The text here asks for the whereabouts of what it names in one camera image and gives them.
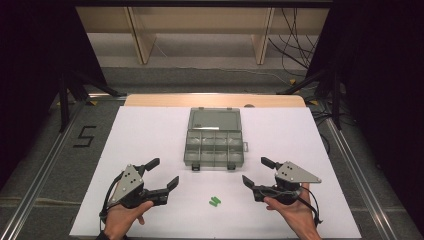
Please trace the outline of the black metal stand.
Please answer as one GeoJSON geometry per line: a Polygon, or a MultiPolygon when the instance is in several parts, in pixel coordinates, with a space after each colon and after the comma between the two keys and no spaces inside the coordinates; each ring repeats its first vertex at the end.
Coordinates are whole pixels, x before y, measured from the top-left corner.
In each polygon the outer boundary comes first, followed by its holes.
{"type": "Polygon", "coordinates": [[[61,132],[63,132],[70,123],[68,93],[71,93],[76,101],[86,102],[89,98],[89,94],[85,88],[85,85],[94,86],[95,88],[112,97],[126,96],[126,93],[118,92],[110,88],[106,83],[101,83],[100,81],[97,81],[94,78],[91,78],[81,72],[69,71],[64,73],[59,78],[58,87],[61,113],[61,132]]]}
{"type": "Polygon", "coordinates": [[[314,81],[318,81],[318,86],[315,90],[316,97],[325,98],[328,95],[331,95],[331,118],[337,129],[340,130],[341,81],[340,74],[337,70],[330,68],[319,70],[311,76],[306,77],[301,83],[290,87],[287,90],[277,92],[277,95],[292,95],[314,81]]]}

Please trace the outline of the aluminium floor rail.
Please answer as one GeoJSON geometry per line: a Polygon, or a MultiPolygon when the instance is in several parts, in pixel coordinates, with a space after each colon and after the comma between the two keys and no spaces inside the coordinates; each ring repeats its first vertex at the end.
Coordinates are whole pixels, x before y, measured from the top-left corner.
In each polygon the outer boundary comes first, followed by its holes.
{"type": "Polygon", "coordinates": [[[0,236],[0,240],[16,240],[21,229],[23,228],[35,202],[38,198],[41,190],[43,189],[52,169],[54,168],[58,156],[61,153],[64,144],[72,131],[74,122],[77,119],[79,113],[85,106],[85,103],[80,101],[77,102],[71,111],[70,120],[68,124],[62,129],[62,131],[56,137],[53,146],[51,147],[48,155],[43,161],[43,164],[37,171],[34,180],[31,182],[29,189],[25,195],[19,201],[14,214],[9,219],[5,230],[0,236]]]}
{"type": "Polygon", "coordinates": [[[337,128],[332,119],[327,119],[326,124],[335,139],[338,149],[342,154],[347,168],[353,177],[362,200],[364,201],[381,238],[383,240],[398,240],[387,214],[384,212],[376,195],[373,193],[371,185],[367,182],[367,179],[343,133],[337,128]]]}

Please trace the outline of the light wooden shelf unit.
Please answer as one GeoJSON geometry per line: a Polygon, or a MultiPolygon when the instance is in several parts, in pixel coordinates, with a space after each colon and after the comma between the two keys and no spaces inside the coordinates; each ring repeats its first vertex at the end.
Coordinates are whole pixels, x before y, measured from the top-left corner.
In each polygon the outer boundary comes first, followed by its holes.
{"type": "Polygon", "coordinates": [[[265,61],[271,35],[318,35],[326,21],[326,8],[225,7],[79,7],[88,33],[129,33],[141,64],[149,61],[156,35],[246,34],[251,37],[256,63],[265,61]]]}

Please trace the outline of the black curtain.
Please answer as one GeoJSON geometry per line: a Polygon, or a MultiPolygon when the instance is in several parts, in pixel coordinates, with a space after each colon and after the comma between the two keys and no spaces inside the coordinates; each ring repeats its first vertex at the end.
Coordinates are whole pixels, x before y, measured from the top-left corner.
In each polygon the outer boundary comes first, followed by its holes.
{"type": "Polygon", "coordinates": [[[76,8],[0,0],[0,189],[29,150],[59,79],[71,72],[106,82],[76,8]]]}
{"type": "Polygon", "coordinates": [[[332,0],[308,73],[331,65],[424,236],[424,0],[332,0]]]}

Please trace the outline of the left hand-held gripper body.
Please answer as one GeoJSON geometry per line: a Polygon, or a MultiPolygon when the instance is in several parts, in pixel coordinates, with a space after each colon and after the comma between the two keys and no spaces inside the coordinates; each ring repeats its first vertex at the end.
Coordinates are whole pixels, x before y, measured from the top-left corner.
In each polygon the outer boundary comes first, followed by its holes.
{"type": "Polygon", "coordinates": [[[135,165],[129,164],[119,175],[116,183],[112,184],[114,190],[112,196],[106,197],[106,207],[122,205],[127,209],[133,209],[146,201],[152,201],[155,206],[166,205],[168,196],[157,197],[157,190],[144,188],[143,176],[140,176],[135,165]]]}

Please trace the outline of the clear grey compartment organizer box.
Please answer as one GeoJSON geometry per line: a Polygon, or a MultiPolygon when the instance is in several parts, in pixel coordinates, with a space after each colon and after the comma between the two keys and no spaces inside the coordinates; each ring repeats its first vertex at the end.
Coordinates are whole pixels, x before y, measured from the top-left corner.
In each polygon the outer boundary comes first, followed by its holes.
{"type": "Polygon", "coordinates": [[[246,151],[238,108],[190,110],[183,158],[186,166],[193,171],[202,167],[235,170],[243,166],[246,151]]]}

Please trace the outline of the white table sheet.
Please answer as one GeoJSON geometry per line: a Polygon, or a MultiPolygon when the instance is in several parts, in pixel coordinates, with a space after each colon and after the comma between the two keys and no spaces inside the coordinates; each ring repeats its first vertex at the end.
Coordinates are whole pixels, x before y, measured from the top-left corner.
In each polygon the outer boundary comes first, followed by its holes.
{"type": "Polygon", "coordinates": [[[261,164],[291,161],[319,177],[311,185],[320,209],[320,235],[327,239],[358,239],[352,216],[311,112],[300,108],[244,108],[243,139],[248,145],[244,165],[194,172],[183,162],[190,111],[177,107],[119,109],[71,235],[96,237],[99,212],[113,179],[129,163],[160,164],[143,177],[147,189],[163,188],[176,176],[178,186],[167,205],[145,213],[145,225],[134,225],[129,236],[144,239],[288,239],[294,232],[276,212],[269,211],[242,182],[245,175],[258,185],[274,184],[274,172],[261,164]],[[221,204],[209,201],[216,196],[221,204]]]}

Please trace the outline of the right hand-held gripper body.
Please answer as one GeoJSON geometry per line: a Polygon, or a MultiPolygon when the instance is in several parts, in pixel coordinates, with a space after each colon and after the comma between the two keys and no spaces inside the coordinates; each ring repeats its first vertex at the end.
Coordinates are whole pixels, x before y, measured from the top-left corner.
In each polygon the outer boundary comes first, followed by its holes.
{"type": "Polygon", "coordinates": [[[322,180],[300,166],[286,161],[276,170],[274,179],[276,183],[272,186],[264,186],[265,189],[253,192],[256,202],[263,202],[265,197],[271,197],[284,205],[293,204],[301,193],[302,183],[321,183],[322,180]]]}

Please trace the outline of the person's right hand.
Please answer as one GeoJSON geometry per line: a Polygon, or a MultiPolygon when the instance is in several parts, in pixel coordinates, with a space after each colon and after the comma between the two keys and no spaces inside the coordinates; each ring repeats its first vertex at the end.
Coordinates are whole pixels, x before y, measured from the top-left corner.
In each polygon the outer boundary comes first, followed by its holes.
{"type": "Polygon", "coordinates": [[[312,210],[301,201],[297,200],[291,205],[284,205],[274,198],[265,197],[264,202],[267,204],[267,210],[275,210],[284,218],[298,238],[301,233],[318,232],[312,210]]]}

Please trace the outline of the person's left hand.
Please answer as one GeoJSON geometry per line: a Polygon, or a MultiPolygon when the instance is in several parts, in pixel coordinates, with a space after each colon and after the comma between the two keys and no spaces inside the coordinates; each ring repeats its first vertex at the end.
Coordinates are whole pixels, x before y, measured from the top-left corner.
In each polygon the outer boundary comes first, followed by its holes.
{"type": "Polygon", "coordinates": [[[108,210],[105,228],[106,233],[126,235],[135,221],[140,225],[145,224],[144,213],[153,207],[152,201],[147,201],[133,209],[116,205],[108,210]]]}

